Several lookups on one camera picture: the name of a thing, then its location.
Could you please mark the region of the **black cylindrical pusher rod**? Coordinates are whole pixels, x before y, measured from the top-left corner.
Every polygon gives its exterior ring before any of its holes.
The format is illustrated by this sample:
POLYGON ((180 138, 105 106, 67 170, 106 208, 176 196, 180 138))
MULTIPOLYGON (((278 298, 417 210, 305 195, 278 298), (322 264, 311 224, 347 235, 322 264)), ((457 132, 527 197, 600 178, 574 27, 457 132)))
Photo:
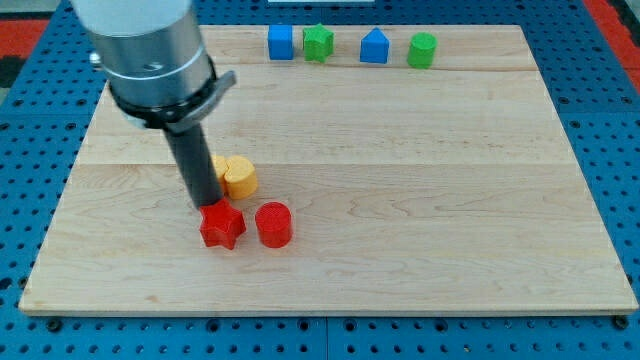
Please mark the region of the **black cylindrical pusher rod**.
POLYGON ((200 125, 181 132, 164 131, 177 168, 195 208, 214 205, 223 198, 209 147, 200 125))

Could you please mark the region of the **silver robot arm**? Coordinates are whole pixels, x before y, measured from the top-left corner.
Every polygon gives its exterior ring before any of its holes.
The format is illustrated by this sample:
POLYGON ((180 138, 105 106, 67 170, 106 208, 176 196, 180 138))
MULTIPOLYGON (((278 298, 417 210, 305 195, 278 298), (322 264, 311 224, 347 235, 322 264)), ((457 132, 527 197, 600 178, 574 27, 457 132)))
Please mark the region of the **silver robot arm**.
POLYGON ((223 197, 202 120, 236 83, 218 75, 191 0, 72 0, 118 108, 163 132, 195 207, 223 197))

